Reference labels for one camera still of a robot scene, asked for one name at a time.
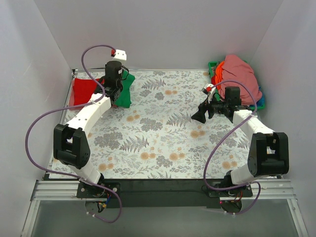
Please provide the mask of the green t shirt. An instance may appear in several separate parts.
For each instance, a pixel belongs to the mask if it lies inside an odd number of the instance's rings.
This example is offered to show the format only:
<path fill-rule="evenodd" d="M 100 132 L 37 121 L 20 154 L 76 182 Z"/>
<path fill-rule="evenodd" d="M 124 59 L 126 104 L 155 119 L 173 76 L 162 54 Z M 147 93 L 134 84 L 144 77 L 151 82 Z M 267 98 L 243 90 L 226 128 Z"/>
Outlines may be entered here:
<path fill-rule="evenodd" d="M 132 86 L 135 76 L 129 74 L 127 71 L 123 71 L 123 90 L 119 96 L 119 98 L 116 100 L 115 105 L 118 107 L 123 108 L 129 108 L 131 105 L 131 97 L 130 97 L 130 87 Z"/>

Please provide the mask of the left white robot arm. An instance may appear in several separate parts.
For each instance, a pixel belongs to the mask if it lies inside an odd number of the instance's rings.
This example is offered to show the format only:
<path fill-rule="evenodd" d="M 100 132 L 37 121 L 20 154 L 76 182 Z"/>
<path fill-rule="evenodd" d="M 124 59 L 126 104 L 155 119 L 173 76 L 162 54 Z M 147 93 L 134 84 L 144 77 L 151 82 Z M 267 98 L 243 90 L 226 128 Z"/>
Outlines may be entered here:
<path fill-rule="evenodd" d="M 103 113 L 119 99 L 122 81 L 126 79 L 124 69 L 121 62 L 109 61 L 105 65 L 105 75 L 100 78 L 101 86 L 97 86 L 89 100 L 92 104 L 84 106 L 66 124 L 56 125 L 53 132 L 53 157 L 90 183 L 88 191 L 96 198 L 104 194 L 105 185 L 101 182 L 104 177 L 89 160 L 87 136 Z"/>

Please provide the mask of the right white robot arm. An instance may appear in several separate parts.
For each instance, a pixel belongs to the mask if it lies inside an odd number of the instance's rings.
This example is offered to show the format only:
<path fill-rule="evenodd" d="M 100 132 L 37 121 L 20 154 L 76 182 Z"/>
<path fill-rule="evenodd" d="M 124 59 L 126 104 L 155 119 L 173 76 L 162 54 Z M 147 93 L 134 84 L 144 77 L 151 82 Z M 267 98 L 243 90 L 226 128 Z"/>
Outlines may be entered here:
<path fill-rule="evenodd" d="M 229 196 L 237 195 L 241 189 L 257 179 L 278 176 L 289 172 L 288 136 L 284 132 L 275 132 L 265 126 L 255 111 L 241 103 L 240 88 L 226 87 L 225 98 L 217 100 L 215 86 L 206 84 L 202 89 L 207 98 L 198 106 L 193 120 L 205 123 L 214 114 L 224 115 L 240 128 L 250 139 L 247 163 L 229 171 L 216 186 L 208 183 L 208 189 L 225 192 Z"/>

